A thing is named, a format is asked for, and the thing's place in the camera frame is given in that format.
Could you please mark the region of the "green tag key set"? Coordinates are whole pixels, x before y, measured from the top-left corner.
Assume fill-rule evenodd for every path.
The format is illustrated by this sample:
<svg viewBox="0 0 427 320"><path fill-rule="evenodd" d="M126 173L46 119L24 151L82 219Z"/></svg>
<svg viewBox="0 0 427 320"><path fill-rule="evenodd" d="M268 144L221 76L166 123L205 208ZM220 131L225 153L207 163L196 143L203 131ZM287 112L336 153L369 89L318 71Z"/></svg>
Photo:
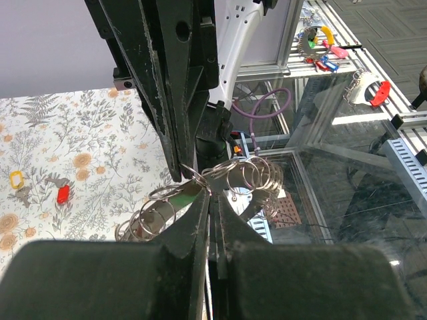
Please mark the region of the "green tag key set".
<svg viewBox="0 0 427 320"><path fill-rule="evenodd" d="M195 195L176 195L170 199L170 203L179 209L191 204L194 199Z"/></svg>

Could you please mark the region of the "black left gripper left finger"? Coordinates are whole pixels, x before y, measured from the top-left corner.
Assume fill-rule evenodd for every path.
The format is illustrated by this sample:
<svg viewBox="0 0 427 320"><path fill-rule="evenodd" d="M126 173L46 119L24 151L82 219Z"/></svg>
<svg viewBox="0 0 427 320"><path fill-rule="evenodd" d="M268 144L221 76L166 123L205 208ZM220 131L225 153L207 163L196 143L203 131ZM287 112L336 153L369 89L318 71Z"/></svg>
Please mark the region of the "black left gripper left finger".
<svg viewBox="0 0 427 320"><path fill-rule="evenodd" d="M1 280L1 318L201 319L207 211L145 243L26 244Z"/></svg>

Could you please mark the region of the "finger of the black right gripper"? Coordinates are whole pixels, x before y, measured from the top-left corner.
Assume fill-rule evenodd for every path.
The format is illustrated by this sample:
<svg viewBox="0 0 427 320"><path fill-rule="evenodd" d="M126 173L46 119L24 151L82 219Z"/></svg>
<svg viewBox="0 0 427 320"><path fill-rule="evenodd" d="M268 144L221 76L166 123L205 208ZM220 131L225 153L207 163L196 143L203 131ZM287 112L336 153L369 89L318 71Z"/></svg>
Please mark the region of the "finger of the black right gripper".
<svg viewBox="0 0 427 320"><path fill-rule="evenodd" d="M161 64L150 34L149 12L142 1L101 1L100 5L137 87L143 110L152 116L151 123L161 141L171 178L180 182L181 169Z"/></svg>
<svg viewBox="0 0 427 320"><path fill-rule="evenodd" d="M214 2L157 1L156 5L177 157L182 167L192 167L209 90L219 83Z"/></svg>

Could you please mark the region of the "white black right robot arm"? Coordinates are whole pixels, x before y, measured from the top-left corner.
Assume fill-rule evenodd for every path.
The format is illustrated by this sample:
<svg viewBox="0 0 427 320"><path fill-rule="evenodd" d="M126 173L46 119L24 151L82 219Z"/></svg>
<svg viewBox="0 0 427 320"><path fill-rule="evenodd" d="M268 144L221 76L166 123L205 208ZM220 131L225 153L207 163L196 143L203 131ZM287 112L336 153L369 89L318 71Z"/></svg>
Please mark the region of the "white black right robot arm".
<svg viewBox="0 0 427 320"><path fill-rule="evenodd" d="M119 90L135 89L171 178L226 158L232 93L254 31L275 1L88 1L115 61Z"/></svg>

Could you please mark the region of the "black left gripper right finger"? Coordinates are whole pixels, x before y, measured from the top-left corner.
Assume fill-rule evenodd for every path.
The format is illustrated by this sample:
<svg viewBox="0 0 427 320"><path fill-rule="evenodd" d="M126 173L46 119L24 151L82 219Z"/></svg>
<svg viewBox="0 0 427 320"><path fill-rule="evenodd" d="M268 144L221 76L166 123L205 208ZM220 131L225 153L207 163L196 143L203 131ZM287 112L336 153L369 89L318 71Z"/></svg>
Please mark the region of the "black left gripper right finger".
<svg viewBox="0 0 427 320"><path fill-rule="evenodd" d="M214 319L414 319L386 256L368 245L274 245L211 196Z"/></svg>

